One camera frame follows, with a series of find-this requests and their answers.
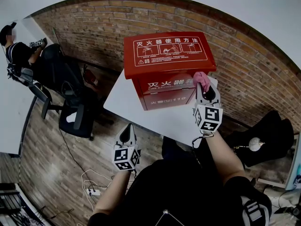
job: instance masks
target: white table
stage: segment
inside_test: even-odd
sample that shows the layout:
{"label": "white table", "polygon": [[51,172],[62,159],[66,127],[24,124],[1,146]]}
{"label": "white table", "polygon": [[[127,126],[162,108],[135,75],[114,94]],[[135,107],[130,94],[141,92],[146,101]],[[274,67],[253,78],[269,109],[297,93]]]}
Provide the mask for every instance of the white table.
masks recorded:
{"label": "white table", "polygon": [[[209,79],[217,86],[216,79],[211,77]],[[192,115],[195,96],[191,98],[186,105],[145,111],[132,80],[126,80],[122,71],[103,106],[135,124],[192,146],[192,140],[201,134]],[[201,139],[198,139],[194,143],[195,148],[199,146],[200,141]]]}

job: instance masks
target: box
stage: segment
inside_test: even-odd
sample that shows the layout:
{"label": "box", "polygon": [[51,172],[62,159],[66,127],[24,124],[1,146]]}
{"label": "box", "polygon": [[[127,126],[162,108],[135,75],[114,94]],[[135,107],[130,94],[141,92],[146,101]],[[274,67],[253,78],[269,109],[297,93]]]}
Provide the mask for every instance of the box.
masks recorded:
{"label": "box", "polygon": [[202,32],[166,32],[124,38],[124,71],[144,110],[184,105],[192,98],[193,75],[215,71]]}

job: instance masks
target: silver chain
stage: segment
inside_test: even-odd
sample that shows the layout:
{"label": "silver chain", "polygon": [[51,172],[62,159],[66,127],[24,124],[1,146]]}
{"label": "silver chain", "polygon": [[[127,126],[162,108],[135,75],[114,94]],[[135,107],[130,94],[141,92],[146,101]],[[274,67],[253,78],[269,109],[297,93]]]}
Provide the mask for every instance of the silver chain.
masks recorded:
{"label": "silver chain", "polygon": [[158,225],[158,223],[160,222],[160,220],[163,218],[163,216],[164,215],[170,215],[170,216],[172,216],[175,220],[177,220],[167,209],[165,209],[165,210],[163,210],[163,214],[162,214],[162,216],[160,217],[160,219],[159,219],[159,221],[156,223],[156,225],[155,226],[157,226]]}

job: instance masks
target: power strip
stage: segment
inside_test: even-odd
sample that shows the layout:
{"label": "power strip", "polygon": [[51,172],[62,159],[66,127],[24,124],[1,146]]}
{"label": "power strip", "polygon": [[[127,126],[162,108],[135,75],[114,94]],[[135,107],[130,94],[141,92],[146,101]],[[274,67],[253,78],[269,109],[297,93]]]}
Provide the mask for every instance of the power strip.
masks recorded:
{"label": "power strip", "polygon": [[87,194],[98,195],[98,196],[100,195],[100,191],[97,190],[97,189],[95,189],[95,190],[93,190],[93,189],[86,189],[86,191],[87,191]]}

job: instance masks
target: round white object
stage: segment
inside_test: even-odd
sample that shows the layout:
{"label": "round white object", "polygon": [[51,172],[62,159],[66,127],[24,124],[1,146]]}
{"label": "round white object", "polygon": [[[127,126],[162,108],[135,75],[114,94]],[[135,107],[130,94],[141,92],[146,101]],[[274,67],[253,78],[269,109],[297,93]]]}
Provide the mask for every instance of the round white object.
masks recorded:
{"label": "round white object", "polygon": [[249,141],[249,148],[253,152],[257,152],[261,146],[262,142],[260,142],[260,139],[258,137],[254,137]]}

